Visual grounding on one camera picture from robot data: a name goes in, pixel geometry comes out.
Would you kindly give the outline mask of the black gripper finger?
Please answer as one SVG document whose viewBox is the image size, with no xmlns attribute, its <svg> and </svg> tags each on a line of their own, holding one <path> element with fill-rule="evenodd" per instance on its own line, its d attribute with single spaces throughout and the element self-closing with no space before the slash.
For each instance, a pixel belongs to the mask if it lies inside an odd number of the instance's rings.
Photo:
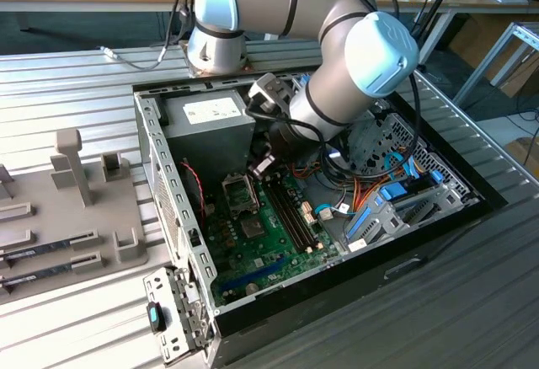
<svg viewBox="0 0 539 369">
<path fill-rule="evenodd" d="M 250 149 L 248 171 L 254 178 L 263 178 L 275 166 L 276 157 L 267 141 L 255 142 Z"/>
</svg>

